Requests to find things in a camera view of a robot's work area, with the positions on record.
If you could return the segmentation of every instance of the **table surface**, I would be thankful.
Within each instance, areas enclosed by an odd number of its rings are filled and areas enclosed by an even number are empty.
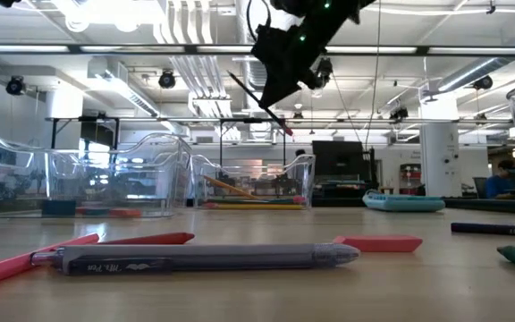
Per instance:
[[[317,208],[184,211],[172,219],[0,219],[0,258],[94,232],[112,240],[195,229],[197,244],[387,233],[424,239],[415,253],[366,253],[327,270],[69,277],[34,269],[0,282],[0,321],[515,321],[515,266],[496,252],[515,245],[515,237],[451,234],[453,221],[515,224],[515,215]]]

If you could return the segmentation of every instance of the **office chair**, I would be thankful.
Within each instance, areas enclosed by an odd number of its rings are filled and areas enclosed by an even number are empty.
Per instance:
[[[476,193],[479,199],[486,199],[486,178],[474,177],[474,185],[476,186]]]

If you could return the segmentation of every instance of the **white ceiling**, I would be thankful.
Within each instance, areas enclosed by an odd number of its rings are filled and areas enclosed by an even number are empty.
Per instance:
[[[53,8],[49,4],[34,1],[40,8]],[[446,11],[454,9],[461,0],[388,0],[383,7],[411,11]],[[487,0],[469,0],[460,10],[487,9]],[[212,1],[212,6],[234,7],[233,0]],[[515,0],[498,0],[498,8],[515,9]],[[28,8],[25,3],[17,4]],[[70,33],[64,28],[64,17],[60,13],[26,12],[17,9],[0,8],[0,42],[24,43],[156,43],[149,25],[142,25],[130,33],[120,32],[112,25],[91,25],[82,33]],[[211,17],[214,41],[219,44],[238,43],[237,17],[220,15],[213,11]],[[468,45],[488,46],[502,45],[507,39],[515,36],[515,13],[484,13],[474,15],[453,16],[415,16],[381,13],[381,44],[386,45]],[[361,25],[347,21],[334,37],[334,45],[374,45],[377,39],[379,13],[364,11],[361,14]],[[160,104],[165,114],[170,116],[190,116],[184,103],[188,102],[188,89],[178,78],[174,89],[160,89],[157,85],[157,73],[172,68],[172,63],[163,56],[118,56],[113,59],[121,61],[131,72],[132,80],[150,99]],[[19,56],[0,55],[2,64],[53,66],[70,77],[93,89],[93,80],[87,79],[85,56]],[[312,98],[309,90],[303,90],[276,106],[276,113],[292,115],[295,103],[303,104],[303,110],[313,107],[314,117],[334,117],[342,114],[343,102],[350,110],[358,110],[359,115],[367,117],[373,107],[373,79],[377,75],[375,108],[383,106],[392,97],[405,90],[402,86],[411,86],[422,82],[426,77],[422,58],[416,57],[380,57],[376,71],[374,57],[334,57],[332,59],[334,75],[339,89],[332,80],[324,90],[321,98]],[[442,78],[459,68],[475,61],[474,58],[441,58],[431,57],[426,61],[428,78]],[[230,70],[241,75],[242,63],[234,62],[232,57],[220,56],[218,63],[228,94],[232,97],[232,110],[243,108],[243,92],[226,75]],[[494,88],[515,80],[515,63],[505,66],[491,74]],[[476,93],[469,90],[458,90],[460,114],[466,115],[489,106],[505,102],[505,94],[515,84],[494,90],[478,100]],[[112,103],[112,114],[128,114],[133,111],[132,105],[113,92],[97,91],[107,102]]]

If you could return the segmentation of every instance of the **white column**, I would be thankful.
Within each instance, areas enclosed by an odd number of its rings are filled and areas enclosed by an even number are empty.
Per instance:
[[[69,87],[47,92],[47,117],[79,117],[82,115],[83,94],[78,89]],[[57,124],[57,130],[65,122]],[[78,149],[80,139],[80,123],[70,122],[57,134],[55,148]]]
[[[458,119],[456,97],[443,94],[427,102],[420,102],[420,115],[424,119]],[[426,195],[460,197],[459,134],[456,123],[423,124],[420,129],[420,148],[423,183]]]

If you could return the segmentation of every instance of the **ceiling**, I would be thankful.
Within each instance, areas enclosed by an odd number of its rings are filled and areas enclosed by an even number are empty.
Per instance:
[[[140,0],[155,2],[158,0]],[[17,4],[17,9],[0,8],[0,42],[4,43],[71,43],[121,44],[156,43],[151,25],[142,24],[133,32],[121,32],[114,25],[91,24],[81,33],[70,32],[65,28],[65,18],[61,12],[52,11],[55,7],[47,1],[31,1],[36,8],[51,10],[33,11],[25,2]],[[470,11],[487,10],[488,0],[387,0],[382,8],[410,12],[423,11]],[[210,2],[210,29],[217,44],[240,43],[238,22],[234,0],[213,0]],[[381,45],[455,45],[455,46],[501,46],[515,36],[515,13],[500,13],[499,10],[515,9],[515,0],[498,0],[494,14],[460,15],[405,15],[377,12],[379,4],[372,4],[370,10],[361,13],[361,24],[347,21],[333,38],[331,45],[376,45],[380,21]],[[227,76],[226,71],[243,77],[244,62],[239,57],[218,56],[221,77],[227,94],[232,99],[232,111],[247,109],[243,91]],[[115,56],[111,61],[123,63],[130,73],[131,82],[150,100],[158,105],[167,116],[192,116],[187,103],[189,89],[177,75],[173,89],[161,89],[158,77],[164,69],[172,69],[173,63],[166,56]],[[136,108],[121,95],[101,89],[96,79],[88,78],[90,57],[0,55],[0,69],[7,66],[51,66],[57,71],[80,82],[87,93],[101,102],[89,108],[103,108],[110,115],[136,115]],[[333,57],[334,78],[323,90],[322,97],[312,97],[310,90],[302,90],[276,104],[278,115],[291,117],[296,111],[295,104],[302,104],[307,118],[327,118],[345,116],[345,109],[356,117],[369,117],[372,111],[407,90],[407,87],[422,84],[425,79],[438,80],[474,62],[476,58],[429,57]],[[515,87],[515,62],[492,72],[493,89],[477,93],[472,89],[457,89],[459,114],[474,114],[490,106],[505,103],[506,93]],[[412,116],[418,116],[417,92],[410,90],[403,96],[403,104]],[[503,111],[498,117],[510,118]]]

